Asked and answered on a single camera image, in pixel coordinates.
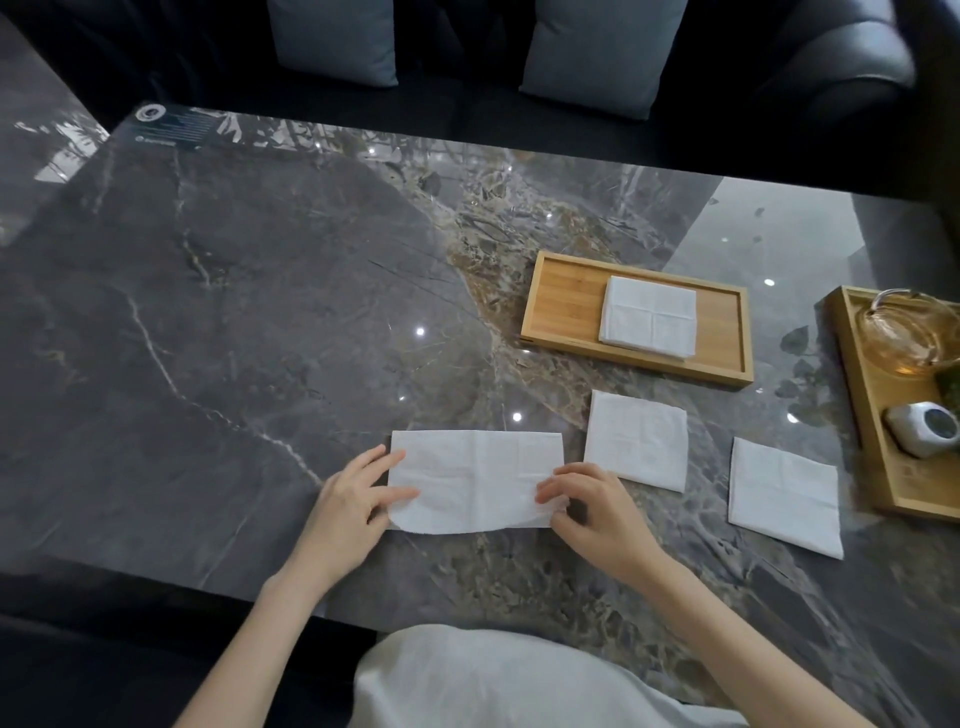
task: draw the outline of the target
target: right hand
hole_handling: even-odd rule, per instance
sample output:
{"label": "right hand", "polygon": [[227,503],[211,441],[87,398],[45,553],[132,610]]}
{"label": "right hand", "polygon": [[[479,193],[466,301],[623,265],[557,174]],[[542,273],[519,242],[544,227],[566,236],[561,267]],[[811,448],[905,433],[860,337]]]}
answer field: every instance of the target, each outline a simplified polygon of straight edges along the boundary
{"label": "right hand", "polygon": [[587,505],[583,525],[566,512],[553,515],[550,526],[574,551],[597,569],[640,586],[665,569],[671,559],[657,543],[643,514],[613,473],[591,463],[569,463],[537,485],[537,503],[557,496]]}

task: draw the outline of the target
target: white napkin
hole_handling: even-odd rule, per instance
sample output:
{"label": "white napkin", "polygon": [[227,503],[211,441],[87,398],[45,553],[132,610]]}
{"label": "white napkin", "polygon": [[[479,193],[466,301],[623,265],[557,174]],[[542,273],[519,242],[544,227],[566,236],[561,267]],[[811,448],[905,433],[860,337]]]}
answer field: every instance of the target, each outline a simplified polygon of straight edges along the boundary
{"label": "white napkin", "polygon": [[733,439],[728,520],[843,558],[837,469],[792,452]]}
{"label": "white napkin", "polygon": [[686,412],[593,390],[584,460],[647,485],[683,492]]}
{"label": "white napkin", "polygon": [[534,502],[537,483],[564,463],[559,432],[395,430],[391,448],[407,456],[390,470],[389,484],[420,488],[419,497],[390,508],[390,520],[404,531],[544,528],[569,503]]}
{"label": "white napkin", "polygon": [[697,292],[611,276],[599,339],[618,347],[688,359],[697,351]]}

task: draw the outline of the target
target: left hand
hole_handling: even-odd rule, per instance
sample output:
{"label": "left hand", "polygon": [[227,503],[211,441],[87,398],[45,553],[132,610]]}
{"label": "left hand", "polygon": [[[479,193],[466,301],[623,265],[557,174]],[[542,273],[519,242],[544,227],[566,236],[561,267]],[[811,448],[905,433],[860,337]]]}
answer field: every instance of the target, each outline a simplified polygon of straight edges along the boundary
{"label": "left hand", "polygon": [[[283,567],[317,601],[376,546],[390,523],[387,506],[420,494],[417,488],[373,485],[406,455],[405,450],[385,452],[386,447],[379,445],[357,455],[324,483]],[[377,508],[380,511],[371,519]]]}

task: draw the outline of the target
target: white shirt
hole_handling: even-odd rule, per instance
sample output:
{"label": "white shirt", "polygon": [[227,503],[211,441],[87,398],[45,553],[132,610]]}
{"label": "white shirt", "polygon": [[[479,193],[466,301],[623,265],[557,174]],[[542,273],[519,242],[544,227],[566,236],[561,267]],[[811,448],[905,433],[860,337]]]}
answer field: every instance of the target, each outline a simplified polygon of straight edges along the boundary
{"label": "white shirt", "polygon": [[425,624],[357,667],[350,728],[733,728],[736,711],[684,705],[632,673],[536,637]]}

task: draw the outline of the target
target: forearm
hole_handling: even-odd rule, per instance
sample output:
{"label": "forearm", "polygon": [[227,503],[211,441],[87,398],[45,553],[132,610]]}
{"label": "forearm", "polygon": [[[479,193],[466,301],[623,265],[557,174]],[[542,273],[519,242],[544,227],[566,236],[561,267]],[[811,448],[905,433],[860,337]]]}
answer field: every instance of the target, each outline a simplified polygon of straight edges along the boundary
{"label": "forearm", "polygon": [[774,647],[690,570],[663,558],[662,568],[638,570],[631,586],[690,645],[751,725],[871,725]]}
{"label": "forearm", "polygon": [[283,571],[268,581],[175,728],[262,726],[290,653],[318,601]]}

